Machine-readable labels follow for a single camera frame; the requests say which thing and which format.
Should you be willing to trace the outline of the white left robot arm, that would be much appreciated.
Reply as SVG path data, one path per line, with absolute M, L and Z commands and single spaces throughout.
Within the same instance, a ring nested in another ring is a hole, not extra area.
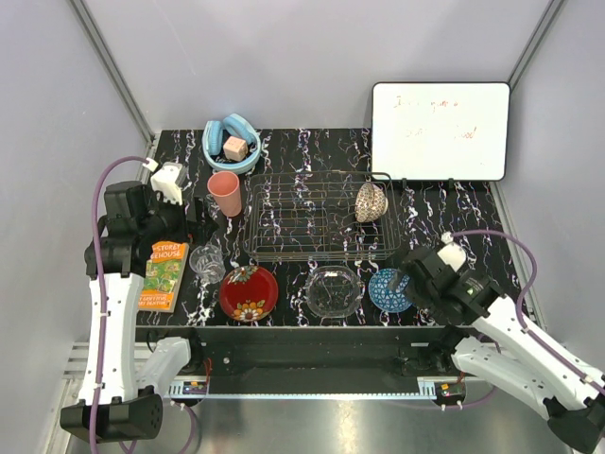
M 191 333 L 159 339 L 143 367 L 135 367 L 136 317 L 152 248 L 191 238 L 180 186 L 127 181 L 98 187 L 95 195 L 106 213 L 93 216 L 94 239 L 85 251 L 92 302 L 86 374 L 77 403 L 60 412 L 61 428 L 92 449 L 155 438 L 169 386 L 204 361 Z

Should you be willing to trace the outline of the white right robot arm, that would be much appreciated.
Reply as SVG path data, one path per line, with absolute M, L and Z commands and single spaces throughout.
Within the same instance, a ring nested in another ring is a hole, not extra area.
M 413 366 L 479 377 L 533 409 L 566 445 L 594 452 L 604 437 L 603 372 L 558 344 L 489 275 L 465 269 L 465 262 L 456 243 L 401 248 L 388 258 L 395 270 L 390 287 L 406 280 L 406 298 L 442 326 Z

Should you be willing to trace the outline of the clear faceted glass tumbler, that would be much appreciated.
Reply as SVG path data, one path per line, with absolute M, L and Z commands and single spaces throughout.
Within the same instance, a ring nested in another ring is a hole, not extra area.
M 219 283 L 226 272 L 221 249 L 210 243 L 190 253 L 189 266 L 203 285 Z

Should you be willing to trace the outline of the clear glass dish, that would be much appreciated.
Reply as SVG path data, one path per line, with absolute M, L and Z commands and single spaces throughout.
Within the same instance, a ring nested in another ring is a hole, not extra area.
M 364 284 L 351 269 L 330 265 L 311 271 L 304 290 L 307 305 L 316 316 L 344 319 L 360 307 Z

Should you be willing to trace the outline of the red floral plate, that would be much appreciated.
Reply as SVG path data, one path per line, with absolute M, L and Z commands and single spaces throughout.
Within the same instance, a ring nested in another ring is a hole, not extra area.
M 222 311 L 240 323 L 258 322 L 275 308 L 278 283 L 267 269 L 255 265 L 235 268 L 219 288 Z

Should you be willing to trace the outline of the beige patterned bowl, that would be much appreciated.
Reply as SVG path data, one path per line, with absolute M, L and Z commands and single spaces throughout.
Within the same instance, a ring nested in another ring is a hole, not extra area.
M 373 222 L 384 216 L 389 208 L 385 192 L 375 183 L 363 183 L 354 205 L 357 222 Z

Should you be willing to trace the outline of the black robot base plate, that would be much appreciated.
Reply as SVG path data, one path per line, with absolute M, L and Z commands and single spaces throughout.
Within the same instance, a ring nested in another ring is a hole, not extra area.
M 414 393 L 419 377 L 459 374 L 434 351 L 443 327 L 139 326 L 144 343 L 192 338 L 212 361 L 213 398 L 387 397 Z

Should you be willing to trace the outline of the blue patterned bowl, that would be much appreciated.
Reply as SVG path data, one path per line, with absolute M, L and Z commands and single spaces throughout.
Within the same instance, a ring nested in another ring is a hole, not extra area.
M 396 274 L 396 269 L 382 269 L 376 272 L 369 282 L 370 298 L 381 311 L 400 313 L 412 307 L 412 303 L 406 297 L 406 287 L 409 283 L 409 277 L 406 274 L 396 290 L 389 288 L 389 283 Z

